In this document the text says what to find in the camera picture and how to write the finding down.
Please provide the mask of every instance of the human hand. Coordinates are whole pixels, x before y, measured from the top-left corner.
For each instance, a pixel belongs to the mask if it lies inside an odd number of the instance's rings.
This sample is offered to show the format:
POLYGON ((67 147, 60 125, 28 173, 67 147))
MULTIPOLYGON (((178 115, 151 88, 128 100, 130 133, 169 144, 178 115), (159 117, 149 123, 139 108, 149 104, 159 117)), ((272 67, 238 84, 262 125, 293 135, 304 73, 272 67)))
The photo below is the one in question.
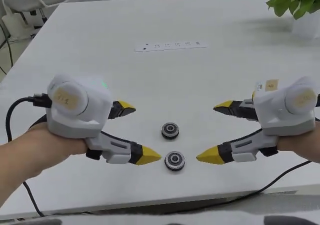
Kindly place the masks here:
POLYGON ((315 123, 315 130, 298 136, 279 138, 279 151, 291 151, 315 163, 320 163, 320 122, 315 123))
POLYGON ((83 139, 70 139, 49 132, 47 123, 39 123, 31 127, 25 134, 11 142, 20 159, 30 168, 28 178, 39 175, 43 170, 51 168, 71 155, 84 154, 87 151, 83 139))

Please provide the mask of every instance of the table surface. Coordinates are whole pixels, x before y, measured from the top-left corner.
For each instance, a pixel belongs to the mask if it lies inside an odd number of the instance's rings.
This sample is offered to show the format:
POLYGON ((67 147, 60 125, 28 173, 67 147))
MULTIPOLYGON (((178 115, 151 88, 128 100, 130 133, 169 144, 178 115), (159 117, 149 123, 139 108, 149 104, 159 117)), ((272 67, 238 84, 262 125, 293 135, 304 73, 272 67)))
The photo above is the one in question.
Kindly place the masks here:
MULTIPOLYGON (((259 124, 212 110, 226 100, 251 97, 260 79, 320 73, 320 40, 294 37, 292 18, 274 15, 267 0, 117 0, 58 7, 0 85, 0 142, 5 115, 17 99, 45 93, 57 73, 100 75, 115 100, 137 111, 110 120, 104 131, 185 156, 172 173, 164 160, 144 166, 106 164, 84 155, 28 181, 40 210, 75 212, 230 197, 262 188, 304 160, 281 152, 255 162, 199 162, 204 150, 247 135, 259 124), (203 41, 207 48, 135 52, 138 43, 203 41), (179 125, 174 141, 161 136, 166 122, 179 125)), ((14 137, 44 114, 19 105, 12 116, 14 137)), ((309 164, 278 181, 269 192, 320 184, 319 166, 309 164)), ((34 215, 24 187, 0 209, 0 218, 34 215)))

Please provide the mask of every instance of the handwritten label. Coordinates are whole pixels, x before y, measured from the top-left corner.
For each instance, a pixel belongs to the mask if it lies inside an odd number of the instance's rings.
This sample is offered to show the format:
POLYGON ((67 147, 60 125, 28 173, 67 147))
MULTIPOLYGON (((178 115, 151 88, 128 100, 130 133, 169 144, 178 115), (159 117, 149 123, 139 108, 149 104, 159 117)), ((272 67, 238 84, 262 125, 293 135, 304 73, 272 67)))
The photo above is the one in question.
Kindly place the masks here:
POLYGON ((315 92, 312 89, 307 89, 294 99, 294 104, 298 108, 303 108, 304 106, 308 105, 308 103, 314 101, 315 99, 316 99, 315 92))
POLYGON ((69 110, 74 110, 77 108, 78 100, 78 96, 72 95, 62 88, 58 88, 53 95, 54 102, 64 106, 69 110))
POLYGON ((263 88, 262 82, 259 82, 259 83, 256 85, 256 90, 259 92, 262 88, 263 88))
POLYGON ((276 91, 278 90, 278 79, 271 79, 265 82, 265 91, 276 91))

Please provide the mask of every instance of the metal bearing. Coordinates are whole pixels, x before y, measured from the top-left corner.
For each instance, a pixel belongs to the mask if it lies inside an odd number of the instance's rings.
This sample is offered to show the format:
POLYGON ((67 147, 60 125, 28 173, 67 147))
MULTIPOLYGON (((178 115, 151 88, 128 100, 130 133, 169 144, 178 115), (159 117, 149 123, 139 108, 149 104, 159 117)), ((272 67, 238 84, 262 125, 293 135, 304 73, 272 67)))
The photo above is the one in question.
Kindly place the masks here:
POLYGON ((175 139, 179 135, 179 127, 173 122, 167 122, 162 126, 161 134, 165 139, 175 139))
POLYGON ((169 152, 164 159, 164 164, 166 167, 174 172, 180 171, 185 166, 185 157, 181 152, 171 151, 169 152))

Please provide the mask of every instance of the electrical outlet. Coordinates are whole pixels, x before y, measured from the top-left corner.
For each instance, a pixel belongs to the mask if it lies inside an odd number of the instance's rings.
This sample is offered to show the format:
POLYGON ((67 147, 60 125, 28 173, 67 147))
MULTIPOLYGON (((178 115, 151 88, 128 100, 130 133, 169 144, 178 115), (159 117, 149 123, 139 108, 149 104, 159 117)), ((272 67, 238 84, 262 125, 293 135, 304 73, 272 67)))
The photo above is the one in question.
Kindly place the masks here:
POLYGON ((164 43, 144 43, 135 46, 135 52, 164 51, 175 49, 207 48, 208 44, 203 41, 178 41, 164 43))

